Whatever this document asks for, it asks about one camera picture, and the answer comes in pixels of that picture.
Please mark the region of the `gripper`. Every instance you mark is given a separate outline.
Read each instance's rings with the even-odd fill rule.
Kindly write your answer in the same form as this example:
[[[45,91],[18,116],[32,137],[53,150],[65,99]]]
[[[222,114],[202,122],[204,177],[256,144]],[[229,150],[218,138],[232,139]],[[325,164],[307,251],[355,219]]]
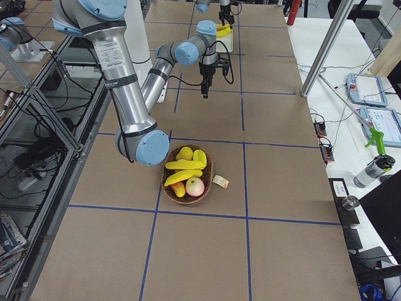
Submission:
[[[232,26],[234,24],[234,16],[231,14],[231,10],[228,11],[220,11],[219,12],[219,19],[222,25],[229,25]]]
[[[216,70],[222,70],[222,76],[226,77],[229,73],[229,59],[222,57],[220,54],[211,54],[203,56],[199,59],[199,71],[202,75],[201,94],[203,98],[209,97],[209,88],[212,86],[212,79],[216,74]]]

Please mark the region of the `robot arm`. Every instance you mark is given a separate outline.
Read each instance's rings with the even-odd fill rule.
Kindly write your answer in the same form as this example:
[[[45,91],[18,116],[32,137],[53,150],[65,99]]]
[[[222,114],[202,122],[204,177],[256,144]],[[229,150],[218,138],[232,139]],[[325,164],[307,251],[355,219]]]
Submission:
[[[160,164],[169,153],[169,138],[157,128],[150,111],[162,93],[175,64],[199,64],[201,94],[208,97],[216,69],[232,73],[231,61],[216,51],[216,23],[203,20],[187,40],[160,46],[143,83],[135,72],[132,51],[125,41],[128,1],[53,1],[53,26],[70,36],[86,38],[95,50],[117,112],[120,130],[116,147],[130,162]]]
[[[212,1],[212,0],[197,0],[195,2],[195,8],[201,12],[205,13],[209,9],[212,3],[217,3],[219,5],[219,12],[218,12],[218,17],[219,20],[221,21],[222,25],[229,25],[230,27],[233,26],[235,23],[234,20],[234,15],[232,12],[232,7],[233,6],[238,6],[237,1],[231,1],[231,0],[218,0],[218,1]]]

